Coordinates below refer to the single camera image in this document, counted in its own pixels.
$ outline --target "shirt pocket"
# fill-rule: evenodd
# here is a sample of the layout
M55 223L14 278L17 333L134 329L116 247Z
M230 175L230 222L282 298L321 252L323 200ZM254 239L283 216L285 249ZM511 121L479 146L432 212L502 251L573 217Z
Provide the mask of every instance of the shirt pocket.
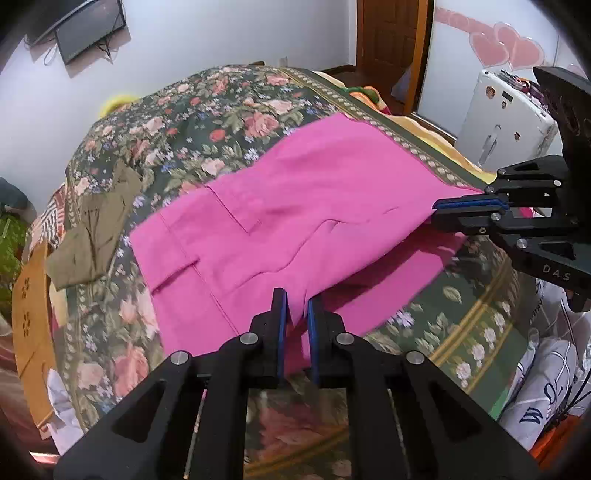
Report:
M246 232L251 233L261 223L263 202L255 186L241 186L236 181L226 181L231 176L222 177L206 185L227 210L232 219Z

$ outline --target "pink heart decoration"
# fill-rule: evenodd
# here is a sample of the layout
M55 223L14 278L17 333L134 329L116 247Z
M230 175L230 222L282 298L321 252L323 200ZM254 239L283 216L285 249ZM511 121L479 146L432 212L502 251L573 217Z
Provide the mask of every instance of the pink heart decoration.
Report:
M470 20L465 15L458 12L452 12L449 16L448 24L450 27L457 28L458 30L466 31L470 26Z
M469 37L472 50L484 68L503 65L509 60L505 46L496 39L490 39L483 32L474 32Z
M531 38L520 36L509 24L497 23L495 37L509 52L509 65L512 70L526 70L544 63L542 47Z
M436 7L435 8L435 21L447 24L449 21L449 15L451 12L446 10L445 8Z

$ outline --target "door frame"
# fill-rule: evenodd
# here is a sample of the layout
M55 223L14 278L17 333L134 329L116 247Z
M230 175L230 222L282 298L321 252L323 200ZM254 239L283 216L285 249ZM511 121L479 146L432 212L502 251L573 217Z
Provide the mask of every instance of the door frame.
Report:
M404 101L404 114L414 113L421 98L425 69L429 58L431 32L435 14L435 0L418 0L417 36L414 41L413 63L411 64L410 83Z
M408 93L404 102L404 115L410 115L417 110L418 101L423 88L425 69L431 44L431 31L433 28L433 15L435 0L417 0L418 21L417 35L414 43L413 63L411 64L411 79L408 85ZM363 70L363 12L365 0L357 0L357 68Z

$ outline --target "striped cloth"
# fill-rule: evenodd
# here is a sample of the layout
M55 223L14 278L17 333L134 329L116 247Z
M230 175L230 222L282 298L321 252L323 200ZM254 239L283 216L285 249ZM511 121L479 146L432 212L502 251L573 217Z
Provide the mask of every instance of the striped cloth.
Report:
M44 239L47 239L54 250L60 245L66 233L64 228L65 204L66 184L63 183L51 196L45 211L31 224L29 252L33 251L35 246L43 242Z

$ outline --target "metal screw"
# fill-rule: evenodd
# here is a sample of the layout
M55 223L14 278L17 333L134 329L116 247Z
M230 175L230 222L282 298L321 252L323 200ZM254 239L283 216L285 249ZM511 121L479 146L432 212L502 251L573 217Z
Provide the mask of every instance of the metal screw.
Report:
M351 345L355 341L355 337L349 332L340 333L336 336L336 342L340 345Z
M240 342L244 345L254 345L258 342L258 335L252 332L246 332L240 335Z
M407 362L413 365L421 365L425 361L425 356L421 352L412 351L407 353Z
M174 363L175 365L182 365L187 360L189 360L189 354L187 352L183 352L182 350L179 350L177 352L174 352L170 356L170 361L172 363Z

